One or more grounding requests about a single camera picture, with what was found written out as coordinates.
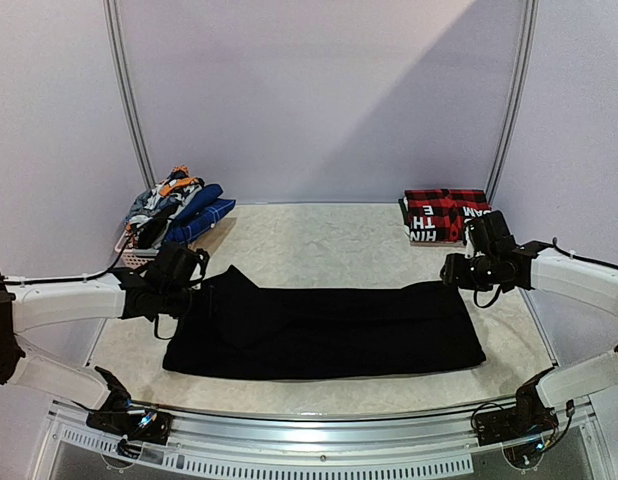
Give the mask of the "black t-shirt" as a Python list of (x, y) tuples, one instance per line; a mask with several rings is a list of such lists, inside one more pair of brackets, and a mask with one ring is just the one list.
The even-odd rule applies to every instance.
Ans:
[(204, 281), (165, 370), (237, 380), (325, 380), (465, 370), (486, 355), (459, 292), (265, 288), (238, 268)]

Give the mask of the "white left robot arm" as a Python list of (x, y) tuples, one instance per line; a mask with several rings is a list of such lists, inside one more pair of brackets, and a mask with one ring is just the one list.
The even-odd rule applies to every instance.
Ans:
[(115, 433), (130, 433), (138, 415), (122, 400), (129, 394), (113, 374), (66, 364), (22, 335), (43, 326), (94, 319), (179, 319), (191, 310), (209, 259), (203, 249), (169, 243), (136, 269), (42, 279), (0, 272), (0, 386), (24, 386), (70, 400), (97, 410)]

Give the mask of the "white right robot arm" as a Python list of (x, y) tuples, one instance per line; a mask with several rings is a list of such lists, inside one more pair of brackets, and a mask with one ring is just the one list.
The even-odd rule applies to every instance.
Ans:
[[(475, 294), (517, 288), (577, 302), (618, 320), (618, 265), (580, 256), (556, 241), (519, 244), (500, 211), (464, 226), (463, 253), (449, 254), (440, 271), (444, 284)], [(605, 353), (536, 375), (520, 388), (523, 400), (506, 415), (506, 427), (526, 436), (545, 411), (618, 385), (618, 344)]]

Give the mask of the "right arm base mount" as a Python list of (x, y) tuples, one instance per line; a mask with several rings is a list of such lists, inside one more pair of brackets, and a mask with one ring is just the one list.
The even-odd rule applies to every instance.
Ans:
[(480, 446), (558, 432), (558, 417), (553, 409), (540, 407), (535, 412), (523, 408), (503, 407), (495, 402), (480, 404), (470, 417), (470, 426)]

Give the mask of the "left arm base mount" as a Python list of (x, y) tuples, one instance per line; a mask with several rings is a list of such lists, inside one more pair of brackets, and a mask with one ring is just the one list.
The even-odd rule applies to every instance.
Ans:
[(127, 400), (103, 405), (87, 416), (88, 427), (128, 441), (166, 445), (175, 417), (165, 411), (134, 406)]

